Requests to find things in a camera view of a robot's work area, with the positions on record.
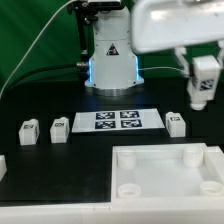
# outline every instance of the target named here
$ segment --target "white plastic container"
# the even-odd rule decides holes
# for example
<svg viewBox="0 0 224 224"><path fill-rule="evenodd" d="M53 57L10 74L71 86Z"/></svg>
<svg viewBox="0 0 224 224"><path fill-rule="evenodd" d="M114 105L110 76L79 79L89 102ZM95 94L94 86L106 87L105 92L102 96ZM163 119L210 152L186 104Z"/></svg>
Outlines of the white plastic container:
<svg viewBox="0 0 224 224"><path fill-rule="evenodd" d="M186 136L186 123L179 113L166 114L166 128L171 138Z"/></svg>
<svg viewBox="0 0 224 224"><path fill-rule="evenodd" d="M21 145L35 145L40 134L39 122L36 119L24 121L19 130Z"/></svg>
<svg viewBox="0 0 224 224"><path fill-rule="evenodd" d="M55 119L51 126L51 142L66 143L69 135L69 120L66 117Z"/></svg>

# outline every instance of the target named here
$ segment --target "black and white pattern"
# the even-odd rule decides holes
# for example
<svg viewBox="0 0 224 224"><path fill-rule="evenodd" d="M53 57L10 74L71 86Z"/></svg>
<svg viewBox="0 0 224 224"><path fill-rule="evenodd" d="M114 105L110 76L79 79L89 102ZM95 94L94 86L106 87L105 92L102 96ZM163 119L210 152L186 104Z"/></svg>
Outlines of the black and white pattern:
<svg viewBox="0 0 224 224"><path fill-rule="evenodd" d="M121 121L122 128L140 128L142 127L141 120L123 120Z"/></svg>
<svg viewBox="0 0 224 224"><path fill-rule="evenodd" d="M200 91L211 90L214 86L215 80L208 79L201 82Z"/></svg>
<svg viewBox="0 0 224 224"><path fill-rule="evenodd" d="M96 120L115 119L114 112L96 113Z"/></svg>
<svg viewBox="0 0 224 224"><path fill-rule="evenodd" d="M171 117L170 120L171 121L180 121L180 118L179 117Z"/></svg>
<svg viewBox="0 0 224 224"><path fill-rule="evenodd" d="M113 129L116 128L115 121L97 121L95 129Z"/></svg>
<svg viewBox="0 0 224 224"><path fill-rule="evenodd" d="M23 129L32 129L34 127L33 124L24 125Z"/></svg>
<svg viewBox="0 0 224 224"><path fill-rule="evenodd" d="M121 118L138 118L139 112L138 111L122 111L120 112Z"/></svg>
<svg viewBox="0 0 224 224"><path fill-rule="evenodd" d="M192 84L193 84L194 88L197 89L198 79L195 75L192 77Z"/></svg>
<svg viewBox="0 0 224 224"><path fill-rule="evenodd" d="M64 127L65 123L55 123L55 127L60 128L60 127Z"/></svg>

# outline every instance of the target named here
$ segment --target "black table surface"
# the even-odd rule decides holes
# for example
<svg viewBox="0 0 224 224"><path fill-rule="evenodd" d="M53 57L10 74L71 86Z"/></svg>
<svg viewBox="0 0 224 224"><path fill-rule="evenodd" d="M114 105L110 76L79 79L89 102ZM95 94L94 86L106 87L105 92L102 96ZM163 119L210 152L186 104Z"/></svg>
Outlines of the black table surface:
<svg viewBox="0 0 224 224"><path fill-rule="evenodd" d="M86 93L78 82L24 84L8 91L0 103L0 155L7 174L0 182L0 206L109 202L112 149L117 145L206 143L224 149L224 84L203 111L190 108L187 80L145 80L129 96ZM66 144L51 144L54 119L65 116L72 127L76 112L157 108L181 113L187 136L170 138L166 129L70 133ZM20 146L23 121L38 119L40 137L34 146Z"/></svg>

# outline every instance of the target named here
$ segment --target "green background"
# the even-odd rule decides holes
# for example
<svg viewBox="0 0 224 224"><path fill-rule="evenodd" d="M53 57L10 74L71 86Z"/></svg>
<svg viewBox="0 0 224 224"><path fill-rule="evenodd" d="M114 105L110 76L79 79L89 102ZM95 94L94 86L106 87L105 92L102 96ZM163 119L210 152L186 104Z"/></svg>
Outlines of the green background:
<svg viewBox="0 0 224 224"><path fill-rule="evenodd" d="M0 86L3 85L51 16L66 2L68 1L0 0ZM131 8L132 1L127 0L126 5ZM91 27L86 28L87 42L92 53L91 30ZM209 43L188 48L187 58L190 62L192 57L207 54L216 56L217 52L216 44ZM75 63L80 61L79 55L76 19L74 15L70 16L64 10L41 37L14 78L41 67ZM179 67L175 61L173 51L157 52L139 58L140 67ZM33 76L32 80L60 73L62 72L42 73ZM144 73L145 78L154 76L180 76L180 73L173 70L150 70ZM70 79L76 79L76 77L63 78L63 80Z"/></svg>

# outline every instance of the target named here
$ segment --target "white block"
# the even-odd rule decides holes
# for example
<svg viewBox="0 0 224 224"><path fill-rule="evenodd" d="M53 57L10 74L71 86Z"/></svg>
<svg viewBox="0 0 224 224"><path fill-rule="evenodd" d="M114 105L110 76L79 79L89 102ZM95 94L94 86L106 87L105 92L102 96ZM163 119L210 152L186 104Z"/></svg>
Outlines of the white block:
<svg viewBox="0 0 224 224"><path fill-rule="evenodd" d="M4 177L7 171L6 163L5 163L5 156L0 156L0 181Z"/></svg>
<svg viewBox="0 0 224 224"><path fill-rule="evenodd" d="M36 119L24 121L19 130L19 139L21 145L35 145L40 134L39 122Z"/></svg>
<svg viewBox="0 0 224 224"><path fill-rule="evenodd" d="M55 119L51 126L51 142L66 143L69 135L69 120L66 117Z"/></svg>
<svg viewBox="0 0 224 224"><path fill-rule="evenodd" d="M169 112L166 114L166 128L172 138L186 135L186 123L179 113Z"/></svg>
<svg viewBox="0 0 224 224"><path fill-rule="evenodd" d="M193 65L195 76L189 79L187 90L191 108L202 110L208 100L214 99L221 66L212 55L194 58Z"/></svg>

